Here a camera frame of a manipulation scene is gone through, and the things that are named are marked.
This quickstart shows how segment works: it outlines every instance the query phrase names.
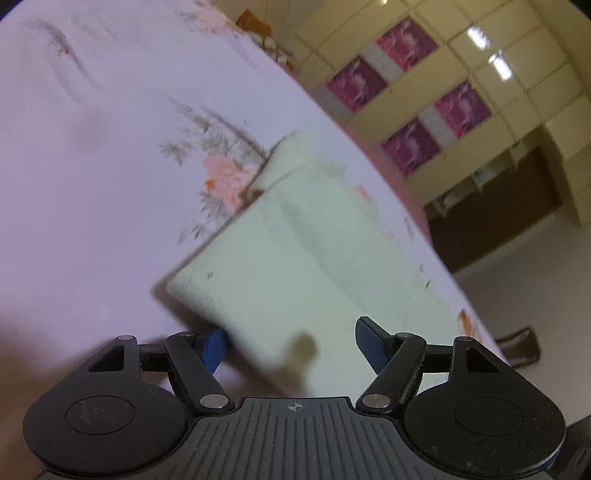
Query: folded fabric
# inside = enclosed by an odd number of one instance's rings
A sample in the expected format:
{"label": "folded fabric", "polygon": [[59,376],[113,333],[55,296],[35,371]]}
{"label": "folded fabric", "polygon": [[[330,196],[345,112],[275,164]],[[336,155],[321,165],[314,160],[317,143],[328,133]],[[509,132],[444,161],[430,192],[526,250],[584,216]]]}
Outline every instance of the folded fabric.
{"label": "folded fabric", "polygon": [[375,378],[355,344],[360,316],[431,343],[461,335],[343,173],[287,138],[260,197],[168,286],[289,395],[358,398]]}

